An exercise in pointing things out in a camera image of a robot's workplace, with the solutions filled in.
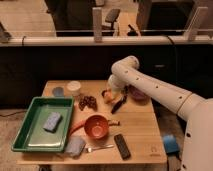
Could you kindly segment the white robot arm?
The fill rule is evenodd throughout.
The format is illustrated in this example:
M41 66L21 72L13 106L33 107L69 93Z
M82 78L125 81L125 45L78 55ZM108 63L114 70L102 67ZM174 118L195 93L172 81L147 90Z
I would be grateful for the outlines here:
M213 171L213 98L203 98L143 74L139 66L135 56L113 63L108 79L111 91L132 85L177 114L187 123L181 171Z

